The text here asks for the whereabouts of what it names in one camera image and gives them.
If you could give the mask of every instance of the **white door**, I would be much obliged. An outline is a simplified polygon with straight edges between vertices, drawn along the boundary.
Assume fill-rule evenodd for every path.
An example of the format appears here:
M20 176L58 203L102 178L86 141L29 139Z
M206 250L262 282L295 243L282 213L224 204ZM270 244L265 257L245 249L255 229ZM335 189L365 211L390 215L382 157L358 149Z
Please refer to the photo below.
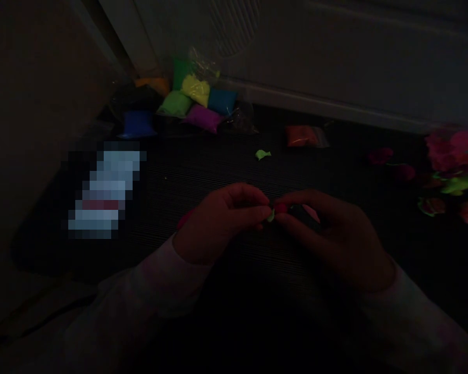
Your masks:
M468 126L468 1L134 4L164 70L195 45L254 102L414 132Z

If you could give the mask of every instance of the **small green clay piece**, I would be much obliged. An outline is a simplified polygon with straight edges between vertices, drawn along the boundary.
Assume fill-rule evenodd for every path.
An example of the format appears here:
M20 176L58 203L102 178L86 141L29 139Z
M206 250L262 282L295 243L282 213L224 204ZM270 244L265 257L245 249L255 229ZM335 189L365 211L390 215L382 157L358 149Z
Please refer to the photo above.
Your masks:
M262 158L267 157L267 156L272 156L270 152L265 152L264 150L258 150L255 153L256 158L258 158L258 161L260 161Z
M427 216L435 217L435 214L433 214L433 213L431 213L431 212L427 212L427 211L425 210L425 207L424 207L425 199L422 198L422 197L419 197L418 199L419 199L419 201L418 201L418 208L420 209L420 211L422 211L423 213L425 213Z
M272 213L270 214L270 216L267 218L267 222L272 222L274 221L274 217L276 216L276 210L273 209L272 210Z

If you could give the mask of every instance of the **left hand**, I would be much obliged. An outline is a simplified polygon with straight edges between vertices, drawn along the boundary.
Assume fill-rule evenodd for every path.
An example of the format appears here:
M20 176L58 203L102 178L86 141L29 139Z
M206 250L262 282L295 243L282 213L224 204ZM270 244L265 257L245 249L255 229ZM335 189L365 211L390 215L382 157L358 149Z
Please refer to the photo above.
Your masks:
M250 203L249 208L236 208ZM269 199L258 188L236 183L213 191L196 207L184 226L175 234L173 246L185 261L211 265L229 241L249 228L261 229L272 209Z

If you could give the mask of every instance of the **wall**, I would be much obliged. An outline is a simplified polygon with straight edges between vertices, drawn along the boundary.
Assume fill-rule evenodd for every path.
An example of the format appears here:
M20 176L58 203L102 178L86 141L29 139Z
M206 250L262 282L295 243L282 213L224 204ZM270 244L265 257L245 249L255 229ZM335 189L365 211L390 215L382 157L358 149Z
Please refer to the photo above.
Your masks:
M69 3L0 0L0 320L51 282L17 272L8 243L117 78Z
M468 128L468 0L100 2L138 71L151 47L169 74L194 45L243 100L416 133Z

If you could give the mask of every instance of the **orange clay packet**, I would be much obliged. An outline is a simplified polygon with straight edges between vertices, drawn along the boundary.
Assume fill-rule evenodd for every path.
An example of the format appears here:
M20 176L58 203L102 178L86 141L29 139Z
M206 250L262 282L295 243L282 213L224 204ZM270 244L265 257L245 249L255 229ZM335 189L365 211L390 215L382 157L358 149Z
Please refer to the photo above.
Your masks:
M286 126L288 146L311 146L316 148L329 147L328 140L319 127L312 126Z

